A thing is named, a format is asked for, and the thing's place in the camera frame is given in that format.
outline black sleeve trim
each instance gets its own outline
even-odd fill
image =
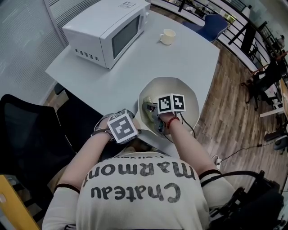
[[[222,175],[222,173],[220,171],[218,171],[217,169],[210,169],[208,171],[205,171],[205,172],[201,173],[199,175],[199,180],[201,180],[202,178],[204,178],[205,176],[210,175],[210,174],[220,174],[220,175]]]
[[[73,191],[80,193],[80,190],[77,189],[76,187],[69,185],[69,184],[58,184],[54,190],[54,192],[56,191],[56,189],[58,188],[68,188],[68,189],[72,189]]]

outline person's right hand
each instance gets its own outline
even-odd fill
[[[162,121],[164,121],[165,124],[167,124],[170,121],[170,119],[175,117],[175,116],[172,112],[169,112],[169,113],[162,113],[162,114],[160,114],[159,117]]]

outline shirt sleeve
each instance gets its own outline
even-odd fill
[[[77,189],[58,187],[45,214],[42,230],[76,229]]]
[[[221,174],[218,170],[209,170],[199,176],[200,183]],[[206,184],[203,188],[204,197],[210,209],[215,209],[225,205],[232,197],[235,189],[226,181],[225,178],[220,178]]]

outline cup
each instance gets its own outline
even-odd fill
[[[165,45],[171,45],[175,40],[176,33],[173,30],[165,29],[160,35],[160,41]]]

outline mug handle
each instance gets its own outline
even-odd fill
[[[160,35],[159,41],[162,41],[163,36],[164,36],[163,34]]]

